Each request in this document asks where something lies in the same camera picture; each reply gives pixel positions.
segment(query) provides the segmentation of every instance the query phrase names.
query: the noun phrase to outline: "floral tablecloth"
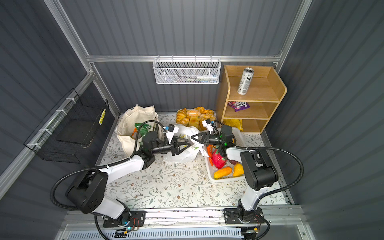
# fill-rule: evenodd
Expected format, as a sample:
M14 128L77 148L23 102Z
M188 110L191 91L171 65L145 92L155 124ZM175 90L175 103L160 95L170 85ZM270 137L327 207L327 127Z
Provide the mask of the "floral tablecloth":
M174 123L175 114L159 114L159 121L167 126ZM260 134L243 134L247 146L264 146ZM126 158L121 144L113 133L101 164ZM147 169L134 172L107 185L105 194L119 199L130 208L218 207L237 205L244 194L245 180L212 183L207 177L204 158L184 164L162 160L162 154ZM278 189L278 182L272 189ZM286 204L282 193L263 198L260 205Z

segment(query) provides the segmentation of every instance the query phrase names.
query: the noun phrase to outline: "pastry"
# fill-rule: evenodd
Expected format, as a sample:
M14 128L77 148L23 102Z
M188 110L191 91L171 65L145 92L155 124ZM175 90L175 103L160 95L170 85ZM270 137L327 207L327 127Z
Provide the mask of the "pastry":
M177 122L177 124L183 124L184 126L188 126L189 124L189 117L186 117L186 118L183 118L182 120L180 120L179 122Z
M209 118L209 120L211 120L211 122L215 121L216 120L215 115L211 114L211 117Z
M200 113L203 113L205 108L204 107L197 107L195 108L196 110L198 110Z
M188 126L199 128L199 124L200 124L200 121L198 117L191 117L191 119L189 120Z
M187 111L187 116L190 116L190 117L199 117L200 115L201 115L200 111L196 109L190 109Z
M211 121L215 121L216 120L216 118L215 118L215 116L213 114L206 113L206 114L200 115L200 117L199 117L199 120L200 120L200 125L199 125L200 126L200 130L206 130L206 128L203 127L203 121L207 120L207 119L209 119Z
M186 117L187 117L186 108L178 110L176 114L176 123L179 123L183 118L186 118Z
M200 124L199 124L199 129L200 130L207 130L205 127L203 127L203 121L204 120L207 120L207 119L209 119L211 117L211 115L210 114L202 114L202 115L200 115L200 117L199 117L199 120L200 120Z
M212 114L212 115L214 114L214 112L211 109L206 109L201 114L205 114L205 113L209 113L209 114Z

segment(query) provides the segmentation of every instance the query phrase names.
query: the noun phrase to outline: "aluminum can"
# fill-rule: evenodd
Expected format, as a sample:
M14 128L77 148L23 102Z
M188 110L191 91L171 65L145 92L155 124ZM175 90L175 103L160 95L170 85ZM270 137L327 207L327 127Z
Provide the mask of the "aluminum can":
M252 68L245 68L243 70L243 75L241 76L239 87L237 88L238 94L245 95L247 93L254 72L255 71Z

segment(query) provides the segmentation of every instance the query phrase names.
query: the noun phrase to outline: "white plastic bag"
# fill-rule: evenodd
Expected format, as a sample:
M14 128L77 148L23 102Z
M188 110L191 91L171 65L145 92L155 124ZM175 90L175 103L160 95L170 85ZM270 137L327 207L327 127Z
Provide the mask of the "white plastic bag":
M203 156L208 157L208 153L203 148L204 144L198 143L195 140L190 138L192 135L199 133L199 130L197 128L185 127L182 124L177 124L176 126L179 127L179 130L177 133L175 133L175 136L189 139L192 145L188 147L186 150L184 150L182 153L180 153L179 155L172 156L170 152L167 152L167 154L163 157L164 161L178 162L178 163L193 161L195 160L198 152L201 152Z
M159 118L157 116L157 113L155 112L155 107L140 107L136 105L135 107L128 109L124 115L122 116L121 121L116 126L115 132L118 136L119 141L121 142L122 149L124 153L129 157L132 152L133 148L135 146L135 140L131 137L134 129L135 129L135 123L143 123L147 120L156 120L158 121ZM149 122L149 125L151 125L151 131L154 130L154 126L156 127L156 123ZM162 137L162 130L159 126L159 138ZM137 147L136 150L140 147L141 138L137 141Z

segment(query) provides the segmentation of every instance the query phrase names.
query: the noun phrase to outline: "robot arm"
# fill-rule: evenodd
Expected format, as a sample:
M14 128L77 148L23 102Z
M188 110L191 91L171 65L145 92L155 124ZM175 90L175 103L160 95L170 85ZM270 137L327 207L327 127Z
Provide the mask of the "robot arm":
M243 165L247 188L244 196L239 201L239 215L245 215L247 211L256 208L258 197L265 193L274 182L278 181L278 174L268 153L264 149L244 150L236 148L233 143L232 128L223 125L219 134L212 133L214 122L203 122L209 132L201 132L191 138L208 146L216 145L222 157L227 160L235 160Z
M66 197L85 214L103 214L118 219L119 225L125 225L129 221L129 208L116 199L104 196L106 185L124 175L149 167L155 160L155 153L171 152L174 156L190 146L187 139L173 136L177 127L170 124L165 129L168 132L164 141L158 138L157 132L148 132L142 138L142 146L129 161L78 174L68 188Z

